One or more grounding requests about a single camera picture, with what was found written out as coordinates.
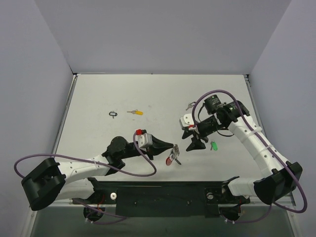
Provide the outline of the key with green tag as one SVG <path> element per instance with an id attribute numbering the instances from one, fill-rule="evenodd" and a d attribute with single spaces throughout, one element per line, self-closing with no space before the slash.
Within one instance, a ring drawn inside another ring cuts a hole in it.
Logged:
<path id="1" fill-rule="evenodd" d="M 211 147 L 210 147 L 211 151 L 217 151 L 218 150 L 218 146 L 217 146 L 217 143 L 215 141 L 211 141 L 210 145 L 211 145 Z"/>

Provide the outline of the red-handled metal keyring holder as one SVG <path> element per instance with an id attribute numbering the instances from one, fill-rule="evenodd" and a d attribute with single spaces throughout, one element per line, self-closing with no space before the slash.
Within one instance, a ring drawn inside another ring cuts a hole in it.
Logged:
<path id="1" fill-rule="evenodd" d="M 173 162 L 176 162 L 178 165 L 182 165 L 181 162 L 178 160 L 178 156 L 180 155 L 179 147 L 175 144 L 167 157 L 165 164 L 170 166 Z"/>

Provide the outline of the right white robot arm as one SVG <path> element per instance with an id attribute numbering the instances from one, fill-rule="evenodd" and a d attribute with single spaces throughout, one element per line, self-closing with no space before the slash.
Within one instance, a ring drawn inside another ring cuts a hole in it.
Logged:
<path id="1" fill-rule="evenodd" d="M 198 122 L 192 114 L 180 117 L 182 138 L 191 138 L 187 151 L 204 150 L 208 136 L 221 129 L 230 131 L 250 153 L 258 165 L 262 179 L 235 178 L 220 191 L 221 198 L 231 202 L 238 196 L 255 196 L 270 205 L 292 192 L 302 174 L 298 162 L 291 163 L 279 154 L 254 122 L 249 110 L 240 101 L 221 103 L 217 95 L 205 99 L 209 117 Z"/>

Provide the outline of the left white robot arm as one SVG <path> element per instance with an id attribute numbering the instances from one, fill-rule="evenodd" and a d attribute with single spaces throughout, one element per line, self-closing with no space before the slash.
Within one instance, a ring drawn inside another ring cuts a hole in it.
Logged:
<path id="1" fill-rule="evenodd" d="M 148 133 L 134 135 L 131 143 L 117 136 L 104 153 L 92 158 L 62 156 L 64 161 L 57 162 L 56 154 L 46 154 L 46 159 L 22 177 L 21 185 L 33 211 L 42 210 L 60 199 L 80 198 L 97 203 L 102 196 L 101 190 L 92 184 L 90 178 L 124 173 L 125 158 L 143 156 L 151 163 L 154 156 L 173 147 L 174 144 Z"/>

